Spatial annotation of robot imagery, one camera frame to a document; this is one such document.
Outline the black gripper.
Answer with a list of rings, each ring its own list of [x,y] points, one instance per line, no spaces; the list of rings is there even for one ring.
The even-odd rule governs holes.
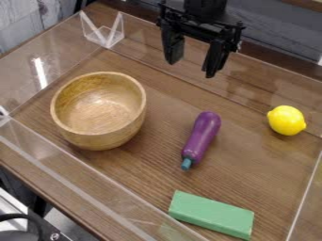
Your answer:
[[[161,0],[159,2],[158,27],[165,59],[170,65],[174,65],[183,58],[183,36],[210,42],[202,67],[206,78],[214,77],[217,71],[223,68],[229,52],[241,49],[246,26],[241,20],[227,14],[226,4],[227,0]]]

